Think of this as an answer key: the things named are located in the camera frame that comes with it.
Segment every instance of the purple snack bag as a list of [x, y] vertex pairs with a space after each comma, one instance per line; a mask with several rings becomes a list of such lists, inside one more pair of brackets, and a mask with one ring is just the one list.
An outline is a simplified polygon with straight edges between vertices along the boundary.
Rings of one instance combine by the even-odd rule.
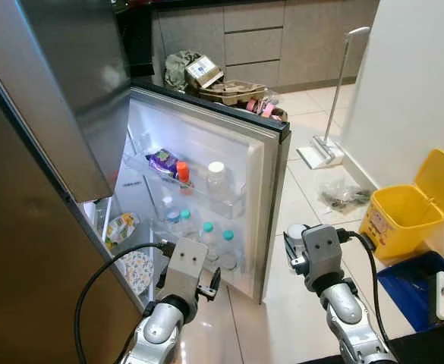
[[166, 149], [160, 149], [154, 154], [148, 154], [146, 155], [146, 159], [149, 161], [149, 166], [160, 174], [167, 175], [171, 178], [178, 177], [178, 171], [176, 170], [176, 162], [178, 159]]

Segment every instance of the white wall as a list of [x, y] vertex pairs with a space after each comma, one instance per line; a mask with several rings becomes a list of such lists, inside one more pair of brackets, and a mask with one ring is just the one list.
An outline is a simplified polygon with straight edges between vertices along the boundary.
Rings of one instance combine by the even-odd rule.
[[342, 145], [379, 187], [444, 149], [444, 2], [380, 2]]

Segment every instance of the open refrigerator door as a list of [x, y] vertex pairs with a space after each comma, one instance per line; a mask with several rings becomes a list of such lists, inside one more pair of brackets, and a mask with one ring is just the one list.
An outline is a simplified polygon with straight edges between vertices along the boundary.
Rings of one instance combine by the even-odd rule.
[[[160, 238], [198, 240], [209, 247], [206, 269], [220, 267], [223, 281], [259, 300], [279, 148], [276, 131], [133, 89], [115, 195], [97, 203], [106, 210], [110, 203], [102, 240], [112, 254]], [[123, 213], [138, 219], [135, 232], [112, 246], [107, 221]], [[162, 286], [168, 264], [153, 248], [145, 253], [153, 272], [138, 294], [143, 305]]]

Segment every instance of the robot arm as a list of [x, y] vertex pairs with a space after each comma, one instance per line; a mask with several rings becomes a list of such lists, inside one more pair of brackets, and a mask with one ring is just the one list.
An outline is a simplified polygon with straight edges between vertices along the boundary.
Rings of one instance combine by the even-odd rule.
[[284, 238], [289, 264], [298, 275], [304, 275], [306, 288], [320, 298], [345, 363], [397, 363], [372, 329], [357, 288], [350, 278], [343, 279], [342, 249], [336, 229], [330, 225], [292, 225]]
[[208, 249], [201, 243], [180, 239], [175, 245], [166, 272], [165, 285], [157, 295], [153, 309], [134, 332], [134, 345], [121, 364], [165, 364], [172, 361], [183, 325], [193, 321], [198, 310], [198, 296], [215, 299], [220, 283], [220, 269], [209, 287], [200, 284], [203, 262]]

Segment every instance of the refrigerator shelf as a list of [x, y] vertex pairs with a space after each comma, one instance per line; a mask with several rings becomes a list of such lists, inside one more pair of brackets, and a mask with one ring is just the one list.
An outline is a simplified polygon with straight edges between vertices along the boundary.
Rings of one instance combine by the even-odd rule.
[[245, 189], [241, 188], [240, 193], [232, 193], [232, 197], [228, 200], [214, 198], [206, 187], [207, 172], [199, 165], [189, 163], [190, 179], [193, 184], [190, 186], [175, 178], [161, 175], [151, 168], [140, 154], [136, 156], [124, 154], [123, 161], [126, 166], [143, 175], [150, 183], [159, 184], [168, 189], [173, 196], [182, 196], [187, 202], [215, 212], [224, 218], [231, 220], [242, 216], [245, 212]]

